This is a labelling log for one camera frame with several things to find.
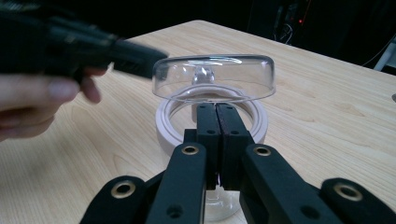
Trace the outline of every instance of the white ring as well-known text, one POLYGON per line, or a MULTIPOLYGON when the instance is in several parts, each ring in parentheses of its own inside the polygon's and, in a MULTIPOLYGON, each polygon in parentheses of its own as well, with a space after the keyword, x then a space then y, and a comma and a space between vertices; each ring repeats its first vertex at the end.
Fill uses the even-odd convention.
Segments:
MULTIPOLYGON (((178 99, 192 97, 194 95, 213 93, 220 96, 235 95, 241 96, 242 93, 235 88, 224 87, 219 85, 193 85, 177 93, 178 99)), ((183 136, 178 133, 170 121, 171 115, 185 105, 193 105, 197 102, 183 102, 175 100, 163 100, 155 114, 157 128, 157 138, 161 148, 168 154, 172 155, 176 146, 183 143, 183 136)), ((246 111, 251 117, 252 127, 250 134, 255 143, 263 143, 268 128, 268 117, 264 107, 258 101, 239 101, 232 103, 236 107, 246 111)))

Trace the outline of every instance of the transparent dome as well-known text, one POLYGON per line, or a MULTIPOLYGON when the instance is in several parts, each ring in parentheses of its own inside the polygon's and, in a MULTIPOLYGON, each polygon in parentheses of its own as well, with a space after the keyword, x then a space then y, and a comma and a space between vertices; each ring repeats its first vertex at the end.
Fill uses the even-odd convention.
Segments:
POLYGON ((152 92, 182 102, 238 103, 275 93, 274 61, 263 55, 167 58, 153 67, 152 92))

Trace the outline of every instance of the finger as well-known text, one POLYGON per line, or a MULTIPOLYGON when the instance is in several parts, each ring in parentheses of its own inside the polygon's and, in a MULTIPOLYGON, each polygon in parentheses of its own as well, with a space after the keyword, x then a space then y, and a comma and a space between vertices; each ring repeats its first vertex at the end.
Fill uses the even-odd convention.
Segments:
POLYGON ((0 76, 0 109, 62 104, 79 92, 76 81, 39 75, 0 76))
POLYGON ((4 140, 7 138, 28 138, 37 136, 46 131, 53 120, 54 117, 51 117, 36 125, 21 126, 16 128, 0 128, 0 140, 2 138, 4 140))
POLYGON ((106 73, 106 69, 104 69, 104 68, 96 68, 96 67, 84 68, 84 74, 86 76, 102 76, 105 73, 106 73))
POLYGON ((0 112, 0 128, 36 125, 53 117, 61 105, 28 107, 0 112))
POLYGON ((81 82, 81 91, 84 93, 85 97, 92 103, 99 103, 101 101, 101 95, 99 90, 92 78, 84 77, 81 82))

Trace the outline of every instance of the black tool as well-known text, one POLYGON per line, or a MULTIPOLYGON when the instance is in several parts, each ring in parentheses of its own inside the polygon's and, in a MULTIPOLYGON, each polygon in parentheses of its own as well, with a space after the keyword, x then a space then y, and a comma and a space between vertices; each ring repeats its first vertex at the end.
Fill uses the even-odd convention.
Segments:
POLYGON ((396 223, 395 213, 344 178, 306 183, 273 147, 254 143, 235 107, 197 106, 197 129, 185 130, 166 170, 144 182, 109 181, 81 224, 203 223, 205 191, 240 191, 247 223, 396 223))
POLYGON ((62 8, 32 1, 0 3, 0 74, 45 73, 80 82, 84 67, 113 68, 141 77, 165 52, 118 38, 62 8))

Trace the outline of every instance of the wooden table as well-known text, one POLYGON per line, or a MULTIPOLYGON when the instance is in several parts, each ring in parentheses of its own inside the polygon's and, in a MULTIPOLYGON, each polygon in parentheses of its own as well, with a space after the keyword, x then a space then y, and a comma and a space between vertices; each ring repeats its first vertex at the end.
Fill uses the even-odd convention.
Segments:
MULTIPOLYGON (((319 187, 347 178, 396 210, 396 77, 206 21, 134 40, 171 57, 271 57, 277 90, 261 100, 269 119, 265 144, 306 182, 319 187)), ((78 223, 110 179, 148 180, 166 167, 154 121, 161 99, 150 80, 110 71, 97 83, 99 105, 79 96, 42 135, 0 143, 0 223, 78 223)), ((223 221, 244 222, 241 211, 223 221)))

